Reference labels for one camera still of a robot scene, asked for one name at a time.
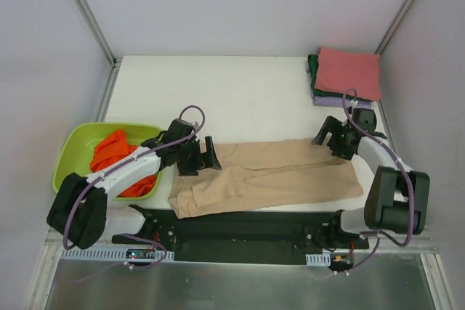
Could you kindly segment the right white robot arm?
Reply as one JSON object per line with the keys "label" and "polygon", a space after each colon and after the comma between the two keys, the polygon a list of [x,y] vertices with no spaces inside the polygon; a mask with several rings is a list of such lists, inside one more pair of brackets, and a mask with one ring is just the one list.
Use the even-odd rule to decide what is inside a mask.
{"label": "right white robot arm", "polygon": [[363,208],[339,211],[338,224],[327,229],[328,242],[343,248],[353,234],[383,235],[399,247],[423,232],[429,200],[430,177],[406,165],[389,146],[387,136],[376,130],[372,109],[356,107],[341,121],[328,116],[312,140],[326,144],[343,160],[362,158],[373,173]]}

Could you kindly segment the green plastic basin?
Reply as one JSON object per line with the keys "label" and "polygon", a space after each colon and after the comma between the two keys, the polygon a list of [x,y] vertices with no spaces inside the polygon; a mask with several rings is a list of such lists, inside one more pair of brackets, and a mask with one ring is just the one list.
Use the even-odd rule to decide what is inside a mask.
{"label": "green plastic basin", "polygon": [[89,163],[94,156],[94,148],[115,130],[124,130],[129,144],[137,147],[157,136],[161,129],[157,126],[136,123],[85,123],[75,128],[68,136],[58,159],[52,179],[54,191],[58,191],[64,178],[71,173],[80,176],[93,174]]}

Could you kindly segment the folded red t shirt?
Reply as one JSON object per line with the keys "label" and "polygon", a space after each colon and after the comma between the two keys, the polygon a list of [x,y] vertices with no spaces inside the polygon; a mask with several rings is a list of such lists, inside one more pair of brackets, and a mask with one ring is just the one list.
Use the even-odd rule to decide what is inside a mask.
{"label": "folded red t shirt", "polygon": [[348,90],[355,89],[359,98],[378,102],[381,99],[379,78],[379,54],[320,48],[316,89],[340,94],[348,94]]}

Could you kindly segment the left aluminium frame post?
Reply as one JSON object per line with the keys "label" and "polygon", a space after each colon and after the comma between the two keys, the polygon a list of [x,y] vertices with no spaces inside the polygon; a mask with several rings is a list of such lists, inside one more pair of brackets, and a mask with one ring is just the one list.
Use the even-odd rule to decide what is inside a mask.
{"label": "left aluminium frame post", "polygon": [[109,65],[112,68],[114,68],[117,65],[118,59],[114,55],[112,49],[110,48],[110,45],[104,33],[102,32],[102,29],[96,17],[94,16],[94,13],[91,7],[89,6],[88,1],[87,0],[74,0],[74,1],[88,29],[90,30],[90,33],[94,37],[94,40],[96,41],[98,47],[100,48],[101,52],[105,56],[105,59],[108,61]]}

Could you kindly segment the beige t shirt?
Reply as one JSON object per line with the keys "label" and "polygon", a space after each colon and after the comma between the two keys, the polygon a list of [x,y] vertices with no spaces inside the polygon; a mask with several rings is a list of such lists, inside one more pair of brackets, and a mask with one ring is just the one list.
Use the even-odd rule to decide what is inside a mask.
{"label": "beige t shirt", "polygon": [[354,166],[309,139],[217,144],[221,169],[177,176],[168,198],[180,219],[363,195]]}

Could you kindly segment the right aluminium frame post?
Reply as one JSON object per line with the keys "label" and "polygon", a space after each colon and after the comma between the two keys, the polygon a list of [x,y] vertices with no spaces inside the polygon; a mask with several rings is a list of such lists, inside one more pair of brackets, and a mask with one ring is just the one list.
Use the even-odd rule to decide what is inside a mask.
{"label": "right aluminium frame post", "polygon": [[416,0],[403,0],[399,9],[397,10],[395,16],[390,22],[386,32],[384,33],[379,45],[376,47],[375,54],[381,56],[387,49],[388,45],[394,38],[397,30],[402,25],[404,19],[407,17],[413,5],[416,3]]}

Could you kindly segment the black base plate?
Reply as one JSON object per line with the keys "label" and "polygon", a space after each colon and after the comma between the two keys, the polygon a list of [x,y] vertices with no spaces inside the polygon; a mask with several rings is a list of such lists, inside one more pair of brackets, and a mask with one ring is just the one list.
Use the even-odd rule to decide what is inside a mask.
{"label": "black base plate", "polygon": [[172,210],[133,208],[144,218],[135,236],[159,242],[175,261],[302,265],[307,255],[369,247],[338,228],[339,213],[243,211],[179,219]]}

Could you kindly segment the orange t shirt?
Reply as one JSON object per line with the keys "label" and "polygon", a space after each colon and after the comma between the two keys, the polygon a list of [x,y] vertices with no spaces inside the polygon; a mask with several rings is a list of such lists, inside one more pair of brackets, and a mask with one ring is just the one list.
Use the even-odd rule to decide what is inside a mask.
{"label": "orange t shirt", "polygon": [[[89,163],[91,172],[101,171],[113,165],[132,154],[136,148],[135,144],[128,143],[124,130],[115,130],[94,148],[94,156]],[[125,189],[118,197],[136,198],[145,196],[154,188],[156,182],[156,175],[146,176]]]}

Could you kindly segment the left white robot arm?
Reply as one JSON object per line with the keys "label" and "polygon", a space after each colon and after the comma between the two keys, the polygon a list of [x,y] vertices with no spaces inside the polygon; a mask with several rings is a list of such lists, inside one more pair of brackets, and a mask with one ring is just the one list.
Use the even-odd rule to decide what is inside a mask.
{"label": "left white robot arm", "polygon": [[105,231],[109,203],[131,185],[175,165],[181,176],[222,168],[211,136],[197,138],[200,127],[174,119],[167,130],[146,139],[115,164],[86,176],[68,174],[53,201],[46,222],[62,235],[63,247],[87,249]]}

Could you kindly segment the folded dark green t shirt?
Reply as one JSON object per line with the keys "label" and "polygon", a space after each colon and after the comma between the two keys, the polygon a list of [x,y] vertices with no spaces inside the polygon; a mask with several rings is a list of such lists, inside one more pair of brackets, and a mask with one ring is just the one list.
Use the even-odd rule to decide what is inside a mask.
{"label": "folded dark green t shirt", "polygon": [[316,88],[317,71],[319,68],[318,56],[309,54],[307,57],[308,73],[310,76],[310,88],[314,97],[336,97],[342,98],[342,94],[338,92],[323,91]]}

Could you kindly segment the aluminium frame post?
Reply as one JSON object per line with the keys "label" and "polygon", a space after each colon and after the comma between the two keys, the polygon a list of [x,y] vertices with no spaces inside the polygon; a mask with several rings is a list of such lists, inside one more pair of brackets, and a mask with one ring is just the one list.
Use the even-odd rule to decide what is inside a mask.
{"label": "aluminium frame post", "polygon": [[379,45],[376,47],[375,54],[381,56],[387,49],[388,45],[394,38],[397,30],[402,25],[404,19],[407,17],[413,5],[416,3],[416,0],[403,0],[399,9],[397,10],[395,16],[390,22],[386,32],[384,33]]}
{"label": "aluminium frame post", "polygon": [[88,29],[90,30],[90,33],[94,37],[94,40],[96,41],[98,47],[100,48],[101,52],[105,56],[105,59],[108,61],[109,65],[112,68],[114,68],[117,65],[118,59],[114,55],[112,49],[110,48],[110,45],[104,33],[102,32],[102,29],[96,17],[94,16],[94,13],[91,7],[89,6],[88,1],[87,0],[74,0],[74,1]]}

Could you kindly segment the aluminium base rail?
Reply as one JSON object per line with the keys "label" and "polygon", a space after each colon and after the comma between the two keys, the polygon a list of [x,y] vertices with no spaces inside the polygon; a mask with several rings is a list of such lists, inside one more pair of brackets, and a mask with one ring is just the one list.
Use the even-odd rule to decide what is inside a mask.
{"label": "aluminium base rail", "polygon": [[[433,237],[432,231],[429,227],[426,227],[426,231],[422,234],[412,237],[411,241],[406,247],[400,247],[394,244],[388,237],[378,234],[380,244],[378,252],[380,253],[409,253],[409,254],[438,254],[439,248],[437,241]],[[374,246],[376,242],[374,236],[368,238],[369,245]],[[54,229],[50,228],[45,239],[45,246],[58,246],[62,248],[62,237]],[[104,247],[110,247],[109,240],[99,240],[97,245],[103,245]]]}

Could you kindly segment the folded lavender t shirt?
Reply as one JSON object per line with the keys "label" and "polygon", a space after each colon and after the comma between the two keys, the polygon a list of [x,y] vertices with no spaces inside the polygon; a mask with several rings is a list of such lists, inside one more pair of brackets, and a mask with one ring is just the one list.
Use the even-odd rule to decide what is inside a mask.
{"label": "folded lavender t shirt", "polygon": [[[314,105],[324,107],[342,107],[342,97],[319,96],[313,88],[310,89],[310,93]],[[358,99],[357,106],[362,108],[371,108],[372,104],[371,101]]]}

